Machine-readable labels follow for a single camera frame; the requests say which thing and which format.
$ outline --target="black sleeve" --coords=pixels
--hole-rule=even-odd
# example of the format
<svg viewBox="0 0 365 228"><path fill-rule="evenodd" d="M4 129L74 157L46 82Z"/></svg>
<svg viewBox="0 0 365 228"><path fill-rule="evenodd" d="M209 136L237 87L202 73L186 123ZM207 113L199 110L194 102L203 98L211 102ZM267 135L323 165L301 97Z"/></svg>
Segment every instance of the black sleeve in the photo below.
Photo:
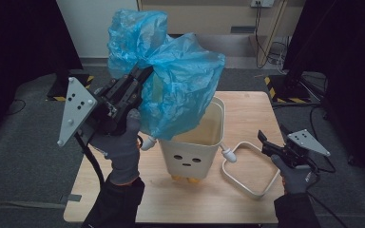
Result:
<svg viewBox="0 0 365 228"><path fill-rule="evenodd" d="M320 228L307 194L288 194L275 200L279 228Z"/></svg>
<svg viewBox="0 0 365 228"><path fill-rule="evenodd" d="M82 227L135 227L136 213L143 194L144 182L141 178L133 181L131 186L117 186L107 178Z"/></svg>

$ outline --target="black curtain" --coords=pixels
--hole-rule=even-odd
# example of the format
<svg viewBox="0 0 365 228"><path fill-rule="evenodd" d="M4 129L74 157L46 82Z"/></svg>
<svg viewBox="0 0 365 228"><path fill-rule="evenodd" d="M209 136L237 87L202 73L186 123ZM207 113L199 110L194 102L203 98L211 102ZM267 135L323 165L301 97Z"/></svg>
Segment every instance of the black curtain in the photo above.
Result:
<svg viewBox="0 0 365 228"><path fill-rule="evenodd" d="M323 73L323 100L350 156L365 167L365 1L307 0L284 68Z"/></svg>
<svg viewBox="0 0 365 228"><path fill-rule="evenodd" d="M0 121L17 87L69 69L82 69L54 0L0 0Z"/></svg>

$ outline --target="black cable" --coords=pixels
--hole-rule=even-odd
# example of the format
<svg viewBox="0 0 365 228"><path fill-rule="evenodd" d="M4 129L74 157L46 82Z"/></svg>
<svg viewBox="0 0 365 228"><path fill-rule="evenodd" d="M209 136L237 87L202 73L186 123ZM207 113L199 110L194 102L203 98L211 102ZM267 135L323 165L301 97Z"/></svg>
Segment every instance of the black cable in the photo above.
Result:
<svg viewBox="0 0 365 228"><path fill-rule="evenodd" d="M274 110L283 107L309 107L309 106L319 106L320 103L283 103L283 104L272 104Z"/></svg>
<svg viewBox="0 0 365 228"><path fill-rule="evenodd" d="M312 198L319 205L321 205L325 210L327 210L327 212L329 212L344 228L348 228L348 226L346 226L346 224L330 208L328 208L324 203L322 203L320 200L318 200L309 191L307 191L307 194L310 196L310 198Z"/></svg>
<svg viewBox="0 0 365 228"><path fill-rule="evenodd" d="M44 209L65 209L64 204L39 202L39 201L2 201L0 208L44 208Z"/></svg>
<svg viewBox="0 0 365 228"><path fill-rule="evenodd" d="M258 39L258 27L259 27L259 19L260 19L260 9L261 9L261 5L260 5L260 2L257 1L256 2L257 4L257 16L256 16L256 29L255 29L255 33L256 33L256 42L257 42L257 55L256 55L256 65L257 65L257 68L263 68L265 64L263 65L259 65L259 59L258 59L258 54L259 54L259 49L262 50L262 53L264 56L266 56L266 58L268 58L268 55L266 54L265 50L262 48L262 46L260 45L259 43L259 39Z"/></svg>
<svg viewBox="0 0 365 228"><path fill-rule="evenodd" d="M283 46L283 50L280 52L280 53L275 53L275 52L272 52L271 50L269 51L269 54L268 55L277 55L277 56L280 56L280 58L282 60L285 59L286 55L283 55L282 53L285 52L287 50L287 46L285 44L283 44L282 42L278 42L278 41L275 41L275 42L272 42L272 45L273 44L278 44L278 45L282 45Z"/></svg>
<svg viewBox="0 0 365 228"><path fill-rule="evenodd" d="M14 99L13 100L14 102L21 102L21 103L23 103L23 106L19 109L19 110L17 110L17 111L14 111L14 112L11 112L11 113L8 113L7 114L7 116L10 116L10 115L14 115L14 114L16 114L16 113L19 113L19 112L21 112L25 107L26 107L26 102L25 101L23 101L23 100L21 100L21 99Z"/></svg>
<svg viewBox="0 0 365 228"><path fill-rule="evenodd" d="M270 55L277 55L279 57L278 58L273 58ZM269 55L268 55L268 58L267 58L268 63L270 63L271 65L281 65L281 63L283 63L284 60L285 60L285 56L282 56L282 55L277 54L277 53L273 53L271 51L269 52Z"/></svg>
<svg viewBox="0 0 365 228"><path fill-rule="evenodd" d="M314 174L316 175L316 180L314 180L314 182L310 183L307 186L307 190L310 189L310 188L312 188L314 185L316 185L321 180L321 176L319 175L318 172L314 172Z"/></svg>
<svg viewBox="0 0 365 228"><path fill-rule="evenodd" d="M100 164L97 162L96 158L94 157L93 153L91 153L90 148L86 144L84 144L82 138L78 133L75 134L75 138L77 142L82 147L83 154L87 157L87 159L90 161L91 165L93 165L94 171L97 174L97 177L99 178L100 187L102 187L105 183L105 178L102 172L102 169L100 168Z"/></svg>
<svg viewBox="0 0 365 228"><path fill-rule="evenodd" d="M327 84L328 84L328 79L327 79L327 77L325 77L325 80L324 80L324 88L325 88L325 90L324 90L324 92L327 90Z"/></svg>
<svg viewBox="0 0 365 228"><path fill-rule="evenodd" d="M321 88L322 90L322 93L324 93L325 92L325 85L318 85L317 83L313 83L313 82L310 82L310 81L308 81L308 80L306 80L306 79L304 79L303 80L303 82L307 82L307 84L310 84L310 85L312 85L312 86L314 86L314 87L319 87L319 88Z"/></svg>
<svg viewBox="0 0 365 228"><path fill-rule="evenodd" d="M319 106L315 106L311 109L310 111L310 125L311 125L311 128L313 130L313 134L316 138L317 141L319 141L318 139L318 135L316 133L316 129L314 128L314 124L313 124L313 112L314 110L316 110L317 108L321 107L321 105ZM326 173L335 173L336 172L336 168L334 167L334 165L331 163L330 159L328 159L327 157L324 156L324 159L325 161L327 161L327 163L331 166L332 170L328 170L328 169L322 169L322 168L319 168L318 171L322 171L322 172L326 172Z"/></svg>

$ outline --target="wall outlet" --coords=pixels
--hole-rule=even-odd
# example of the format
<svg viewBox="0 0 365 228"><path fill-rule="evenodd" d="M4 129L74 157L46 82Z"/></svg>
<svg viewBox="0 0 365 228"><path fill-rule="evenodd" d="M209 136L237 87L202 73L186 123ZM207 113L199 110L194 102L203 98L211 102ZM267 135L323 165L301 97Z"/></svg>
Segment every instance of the wall outlet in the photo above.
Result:
<svg viewBox="0 0 365 228"><path fill-rule="evenodd" d="M257 8L261 6L262 8L272 8L274 6L275 0L251 0L251 7Z"/></svg>

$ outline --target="wall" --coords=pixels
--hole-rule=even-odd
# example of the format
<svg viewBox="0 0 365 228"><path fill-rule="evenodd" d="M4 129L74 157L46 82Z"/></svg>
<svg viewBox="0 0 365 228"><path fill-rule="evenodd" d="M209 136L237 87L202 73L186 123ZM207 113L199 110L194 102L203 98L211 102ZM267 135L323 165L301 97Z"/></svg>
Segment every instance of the wall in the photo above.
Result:
<svg viewBox="0 0 365 228"><path fill-rule="evenodd" d="M107 29L118 9L137 10L135 0L57 0L80 58L107 58Z"/></svg>
<svg viewBox="0 0 365 228"><path fill-rule="evenodd" d="M170 34L230 34L232 26L255 27L257 16L248 0L138 0L138 6L166 11ZM260 33L266 33L263 28L269 28L273 16L274 9L263 9Z"/></svg>

